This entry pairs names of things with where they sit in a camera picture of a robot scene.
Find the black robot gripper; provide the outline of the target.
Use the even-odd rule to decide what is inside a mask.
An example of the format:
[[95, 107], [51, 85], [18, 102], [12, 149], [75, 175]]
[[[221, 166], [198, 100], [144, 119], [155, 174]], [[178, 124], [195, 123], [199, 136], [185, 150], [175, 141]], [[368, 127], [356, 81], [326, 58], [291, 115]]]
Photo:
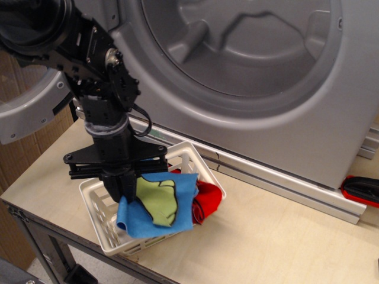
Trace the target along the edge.
[[68, 153], [63, 161], [72, 179], [99, 178], [112, 200], [136, 198], [137, 178], [144, 173], [167, 172], [167, 147], [145, 142], [135, 136], [94, 139], [88, 147]]

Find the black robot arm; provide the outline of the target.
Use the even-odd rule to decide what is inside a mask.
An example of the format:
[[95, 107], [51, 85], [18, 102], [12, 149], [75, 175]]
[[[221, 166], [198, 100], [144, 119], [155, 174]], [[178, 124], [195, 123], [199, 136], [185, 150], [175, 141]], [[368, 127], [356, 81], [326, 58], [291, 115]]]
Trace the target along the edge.
[[111, 36], [73, 1], [2, 1], [1, 47], [28, 64], [65, 74], [93, 144], [64, 157], [72, 179], [98, 178], [112, 199], [136, 199], [137, 178], [165, 172], [167, 149], [142, 141], [129, 123], [139, 81]]

